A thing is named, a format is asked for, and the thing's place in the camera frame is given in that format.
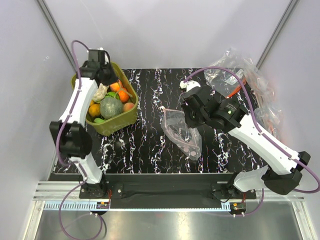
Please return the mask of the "clear zip top bag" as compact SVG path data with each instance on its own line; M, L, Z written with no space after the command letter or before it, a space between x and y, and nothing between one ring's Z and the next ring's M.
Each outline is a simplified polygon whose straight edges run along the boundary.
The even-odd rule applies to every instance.
M163 114L161 128L164 134L191 161L197 161L202 154L202 137L199 131L187 126L183 111L164 106L160 106L159 109Z

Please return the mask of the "orange fruit toy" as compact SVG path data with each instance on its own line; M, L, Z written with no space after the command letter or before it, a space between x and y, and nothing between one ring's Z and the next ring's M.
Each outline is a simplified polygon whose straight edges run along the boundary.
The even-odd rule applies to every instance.
M129 94L128 94L126 91L124 91L124 90L120 90L120 91L117 93L117 95L118 95L119 100L120 100L122 103L126 103L126 102L130 99Z

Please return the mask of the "green netted melon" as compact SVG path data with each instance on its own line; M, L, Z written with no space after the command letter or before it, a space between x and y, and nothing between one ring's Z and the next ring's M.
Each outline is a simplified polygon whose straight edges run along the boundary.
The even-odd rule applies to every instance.
M123 113L123 106L124 105L119 99L114 97L105 97L100 102L100 114L106 120L111 119Z

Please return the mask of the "white cauliflower toy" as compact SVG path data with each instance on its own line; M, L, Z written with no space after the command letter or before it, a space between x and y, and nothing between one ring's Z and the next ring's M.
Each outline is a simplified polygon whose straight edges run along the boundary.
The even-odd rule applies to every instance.
M102 83L100 83L97 91L95 92L95 94L92 97L92 100L95 103L100 103L107 95L108 89L109 89L108 85L103 85Z

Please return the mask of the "olive green plastic bin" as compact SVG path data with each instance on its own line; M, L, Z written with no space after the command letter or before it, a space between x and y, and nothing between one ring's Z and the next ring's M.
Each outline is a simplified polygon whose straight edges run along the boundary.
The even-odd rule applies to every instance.
M129 100L134 103L134 106L126 112L123 112L108 120L104 120L102 123L94 123L94 119L87 113L85 116L85 122L92 126L97 133L103 136L109 136L124 127L134 124L138 118L139 99L135 89L132 87L130 81L120 66L115 62L111 62L111 65L122 85L126 88L128 93L132 95Z

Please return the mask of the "green striped watermelon toy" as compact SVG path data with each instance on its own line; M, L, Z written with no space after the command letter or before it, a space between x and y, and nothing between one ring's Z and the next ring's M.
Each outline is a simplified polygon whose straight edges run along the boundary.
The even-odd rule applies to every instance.
M109 92L105 95L105 97L116 98L116 99L119 100L118 94L117 94L116 92L113 92L113 91L109 91Z

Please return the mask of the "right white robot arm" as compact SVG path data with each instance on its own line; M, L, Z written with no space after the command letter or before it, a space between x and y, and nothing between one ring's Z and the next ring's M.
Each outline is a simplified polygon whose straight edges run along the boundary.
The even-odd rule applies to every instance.
M182 82L180 88L184 92L181 107L189 128L207 125L221 130L242 141L267 163L261 169L233 175L227 185L230 197L236 199L244 192L263 188L287 195L299 185L303 168L296 161L308 164L310 155L307 152L286 147L258 123L255 124L239 102L230 98L218 102L208 85L190 81Z

